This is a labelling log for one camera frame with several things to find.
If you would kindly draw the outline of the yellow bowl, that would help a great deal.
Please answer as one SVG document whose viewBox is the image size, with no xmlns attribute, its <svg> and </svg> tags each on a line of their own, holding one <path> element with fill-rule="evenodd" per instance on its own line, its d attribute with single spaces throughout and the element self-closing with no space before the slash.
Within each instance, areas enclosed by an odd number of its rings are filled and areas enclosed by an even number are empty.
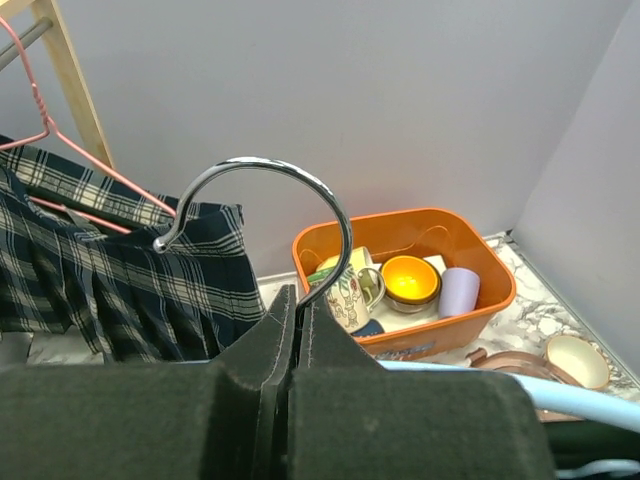
<svg viewBox="0 0 640 480">
<path fill-rule="evenodd" d="M 442 280 L 427 260 L 398 255 L 385 261 L 380 269 L 385 283 L 385 301 L 394 310 L 413 314 L 429 309 L 438 299 Z"/>
</svg>

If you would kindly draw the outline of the cat pattern ceramic mug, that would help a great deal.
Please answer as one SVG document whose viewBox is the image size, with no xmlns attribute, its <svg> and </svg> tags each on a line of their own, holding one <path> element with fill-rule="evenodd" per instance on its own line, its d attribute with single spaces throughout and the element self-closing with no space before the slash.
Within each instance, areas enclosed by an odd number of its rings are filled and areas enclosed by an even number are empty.
<svg viewBox="0 0 640 480">
<path fill-rule="evenodd" d="M 365 327 L 386 292 L 385 281 L 366 247 L 351 252 L 349 264 L 325 292 L 336 322 L 349 334 Z"/>
</svg>

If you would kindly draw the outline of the transparent pink plastic tray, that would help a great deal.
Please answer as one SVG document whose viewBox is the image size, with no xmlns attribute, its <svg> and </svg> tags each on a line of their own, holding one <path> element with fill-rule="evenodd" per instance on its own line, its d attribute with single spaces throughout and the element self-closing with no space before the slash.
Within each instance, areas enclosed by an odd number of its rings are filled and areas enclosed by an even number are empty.
<svg viewBox="0 0 640 480">
<path fill-rule="evenodd" d="M 506 351 L 488 355 L 484 348 L 477 348 L 466 355 L 473 368 L 514 373 L 582 387 L 574 377 L 542 357 L 520 351 Z"/>
</svg>

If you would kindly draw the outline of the navy white plaid skirt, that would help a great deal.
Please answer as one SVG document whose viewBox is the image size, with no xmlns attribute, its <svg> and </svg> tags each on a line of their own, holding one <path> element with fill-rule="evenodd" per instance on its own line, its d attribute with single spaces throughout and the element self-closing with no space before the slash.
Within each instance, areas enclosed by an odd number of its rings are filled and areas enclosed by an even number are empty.
<svg viewBox="0 0 640 480">
<path fill-rule="evenodd" d="M 24 146 L 1 154 L 1 328 L 81 333 L 113 361 L 217 356 L 264 314 L 239 205 L 194 203 L 166 252 L 177 201 Z"/>
</svg>

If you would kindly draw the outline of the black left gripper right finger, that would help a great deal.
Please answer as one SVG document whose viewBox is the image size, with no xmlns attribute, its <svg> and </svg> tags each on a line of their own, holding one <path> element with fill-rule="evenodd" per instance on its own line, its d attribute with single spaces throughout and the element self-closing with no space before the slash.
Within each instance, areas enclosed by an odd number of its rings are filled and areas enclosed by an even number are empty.
<svg viewBox="0 0 640 480">
<path fill-rule="evenodd" d="M 309 305 L 289 390 L 290 479 L 553 479 L 533 404 L 486 371 L 390 371 Z"/>
</svg>

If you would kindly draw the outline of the wooden clothes rack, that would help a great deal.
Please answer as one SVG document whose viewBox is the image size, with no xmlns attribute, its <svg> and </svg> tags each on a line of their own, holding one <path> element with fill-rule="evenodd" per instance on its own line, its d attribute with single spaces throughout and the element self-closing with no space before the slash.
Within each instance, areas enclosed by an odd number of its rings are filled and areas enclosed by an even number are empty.
<svg viewBox="0 0 640 480">
<path fill-rule="evenodd" d="M 1 2 L 1 16 L 5 20 L 11 19 L 26 9 L 31 10 L 34 20 L 45 19 L 52 22 L 52 25 L 44 31 L 44 44 L 74 119 L 76 130 L 86 150 L 105 165 L 113 167 L 111 151 L 58 3 L 48 0 Z"/>
</svg>

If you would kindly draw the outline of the small white ceramic bowl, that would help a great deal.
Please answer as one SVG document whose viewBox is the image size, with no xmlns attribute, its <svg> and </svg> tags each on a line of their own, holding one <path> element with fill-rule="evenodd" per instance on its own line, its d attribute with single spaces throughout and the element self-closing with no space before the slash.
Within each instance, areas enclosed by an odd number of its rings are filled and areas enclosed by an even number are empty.
<svg viewBox="0 0 640 480">
<path fill-rule="evenodd" d="M 586 389 L 603 390 L 610 382 L 607 360 L 582 338 L 571 335 L 552 337 L 546 344 L 545 358 Z"/>
</svg>

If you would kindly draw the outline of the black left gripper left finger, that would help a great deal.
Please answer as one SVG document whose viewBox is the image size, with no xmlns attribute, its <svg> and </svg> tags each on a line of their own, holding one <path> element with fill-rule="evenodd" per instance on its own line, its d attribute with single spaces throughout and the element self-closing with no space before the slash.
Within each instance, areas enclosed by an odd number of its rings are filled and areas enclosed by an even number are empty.
<svg viewBox="0 0 640 480">
<path fill-rule="evenodd" d="M 1 375 L 5 479 L 267 479 L 295 289 L 216 359 Z"/>
</svg>

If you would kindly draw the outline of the lavender plastic cup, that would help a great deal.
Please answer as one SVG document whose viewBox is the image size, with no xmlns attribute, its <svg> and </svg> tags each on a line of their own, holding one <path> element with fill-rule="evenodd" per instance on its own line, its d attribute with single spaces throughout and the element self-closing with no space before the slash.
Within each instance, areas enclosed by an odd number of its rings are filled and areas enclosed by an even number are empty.
<svg viewBox="0 0 640 480">
<path fill-rule="evenodd" d="M 442 276 L 438 314 L 450 318 L 472 312 L 480 290 L 480 276 L 467 268 L 451 267 Z"/>
</svg>

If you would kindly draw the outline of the dark green plaid skirt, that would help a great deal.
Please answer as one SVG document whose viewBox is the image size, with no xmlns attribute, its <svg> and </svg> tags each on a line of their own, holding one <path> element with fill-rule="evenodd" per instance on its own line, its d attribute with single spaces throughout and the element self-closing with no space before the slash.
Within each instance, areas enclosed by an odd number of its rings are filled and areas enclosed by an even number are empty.
<svg viewBox="0 0 640 480">
<path fill-rule="evenodd" d="M 638 479 L 639 434 L 594 421 L 543 424 L 558 479 Z"/>
</svg>

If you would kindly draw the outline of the orange plastic tub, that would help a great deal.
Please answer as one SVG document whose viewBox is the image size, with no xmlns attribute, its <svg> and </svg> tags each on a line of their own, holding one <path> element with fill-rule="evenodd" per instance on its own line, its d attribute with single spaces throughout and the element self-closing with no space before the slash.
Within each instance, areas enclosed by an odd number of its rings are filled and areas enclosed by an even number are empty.
<svg viewBox="0 0 640 480">
<path fill-rule="evenodd" d="M 516 293 L 471 224 L 439 208 L 354 217 L 351 265 L 320 305 L 369 354 L 414 360 L 464 347 Z"/>
</svg>

